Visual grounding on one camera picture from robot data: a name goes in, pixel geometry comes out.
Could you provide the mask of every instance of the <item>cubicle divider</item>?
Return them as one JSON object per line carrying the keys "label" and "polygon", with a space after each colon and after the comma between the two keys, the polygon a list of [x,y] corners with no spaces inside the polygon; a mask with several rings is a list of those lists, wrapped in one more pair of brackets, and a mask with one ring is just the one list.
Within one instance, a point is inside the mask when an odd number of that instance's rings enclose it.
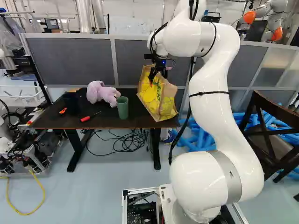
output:
{"label": "cubicle divider", "polygon": [[[86,86],[94,80],[117,87],[137,87],[148,54],[147,36],[95,34],[24,34],[28,53],[36,63],[48,89]],[[241,42],[228,72],[228,88],[233,111],[244,111],[251,92],[262,94],[284,105],[290,103],[299,87],[299,47]],[[186,98],[190,58],[167,61],[173,69],[168,80],[178,86],[176,106]],[[203,66],[198,58],[194,72]]]}

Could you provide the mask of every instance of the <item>yellow cable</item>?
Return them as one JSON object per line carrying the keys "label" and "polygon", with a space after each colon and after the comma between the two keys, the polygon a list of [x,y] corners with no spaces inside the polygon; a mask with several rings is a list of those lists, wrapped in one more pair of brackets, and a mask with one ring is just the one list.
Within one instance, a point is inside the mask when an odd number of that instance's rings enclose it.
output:
{"label": "yellow cable", "polygon": [[34,210],[32,210],[31,212],[28,212],[28,213],[22,213],[20,212],[19,210],[17,210],[10,202],[9,200],[9,195],[8,195],[8,189],[9,189],[9,178],[8,177],[0,177],[0,179],[7,179],[7,184],[6,184],[6,201],[7,203],[10,205],[10,207],[12,207],[13,210],[15,210],[15,212],[17,212],[18,214],[22,215],[22,216],[27,216],[27,215],[31,215],[32,213],[34,213],[36,210],[38,210],[43,202],[45,201],[45,196],[46,196],[46,193],[45,193],[45,189],[43,188],[43,185],[42,183],[37,179],[37,177],[35,176],[35,174],[32,172],[32,170],[29,171],[31,173],[31,175],[33,175],[33,178],[35,179],[35,181],[38,183],[38,185],[41,187],[42,191],[43,191],[43,199],[42,199],[42,202],[37,206],[37,208],[35,208]]}

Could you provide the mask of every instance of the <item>red screwdriver handle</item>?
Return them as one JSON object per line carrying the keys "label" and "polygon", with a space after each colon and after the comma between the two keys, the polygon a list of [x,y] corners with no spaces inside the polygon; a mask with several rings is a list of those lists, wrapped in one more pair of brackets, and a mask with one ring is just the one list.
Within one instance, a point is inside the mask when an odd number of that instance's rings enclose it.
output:
{"label": "red screwdriver handle", "polygon": [[86,122],[90,119],[90,116],[86,116],[86,117],[83,117],[80,119],[80,121],[83,123],[83,122]]}

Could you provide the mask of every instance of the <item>plush toy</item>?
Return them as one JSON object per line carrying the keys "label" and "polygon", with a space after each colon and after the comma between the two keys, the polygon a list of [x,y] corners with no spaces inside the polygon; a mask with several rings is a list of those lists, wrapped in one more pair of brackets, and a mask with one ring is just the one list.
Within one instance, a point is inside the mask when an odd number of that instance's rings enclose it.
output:
{"label": "plush toy", "polygon": [[105,87],[102,81],[93,81],[87,86],[86,98],[95,104],[97,101],[105,100],[111,107],[116,107],[116,98],[120,97],[121,93],[113,87]]}

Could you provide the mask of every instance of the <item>yellow bag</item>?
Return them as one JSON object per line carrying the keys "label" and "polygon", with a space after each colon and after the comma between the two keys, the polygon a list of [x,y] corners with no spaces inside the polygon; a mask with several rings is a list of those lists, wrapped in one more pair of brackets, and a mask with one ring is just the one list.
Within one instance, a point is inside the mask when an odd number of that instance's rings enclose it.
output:
{"label": "yellow bag", "polygon": [[174,97],[178,87],[170,84],[160,72],[156,74],[153,85],[150,86],[150,68],[155,65],[146,65],[142,69],[137,96],[156,122],[173,118],[178,114]]}

